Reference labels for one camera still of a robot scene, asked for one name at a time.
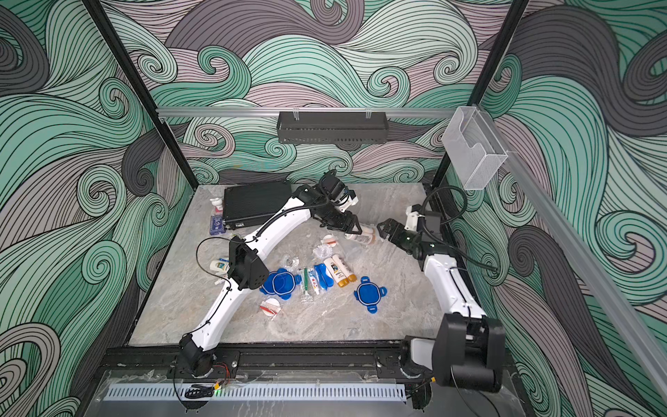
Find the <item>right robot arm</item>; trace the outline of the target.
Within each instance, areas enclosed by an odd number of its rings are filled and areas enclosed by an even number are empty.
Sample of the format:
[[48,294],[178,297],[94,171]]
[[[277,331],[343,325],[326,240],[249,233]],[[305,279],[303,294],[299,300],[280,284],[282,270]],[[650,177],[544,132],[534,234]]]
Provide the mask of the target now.
[[411,255],[431,283],[443,311],[435,338],[408,336],[401,346],[401,368],[442,387],[497,393],[502,386],[505,328],[474,300],[461,275],[456,247],[437,231],[440,216],[420,205],[406,210],[406,222],[389,218],[379,236]]

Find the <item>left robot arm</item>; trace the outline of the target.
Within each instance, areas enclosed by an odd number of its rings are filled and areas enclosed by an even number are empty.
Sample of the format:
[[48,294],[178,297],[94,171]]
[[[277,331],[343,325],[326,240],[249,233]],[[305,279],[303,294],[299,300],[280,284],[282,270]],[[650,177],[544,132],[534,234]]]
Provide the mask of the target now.
[[278,243],[310,219],[328,230],[361,234],[361,223],[350,211],[357,203],[356,193],[330,170],[316,184],[298,186],[259,229],[229,238],[229,270],[222,278],[221,292],[195,329],[179,342],[184,368],[196,378],[210,375],[224,329],[251,291],[269,278],[264,262]]

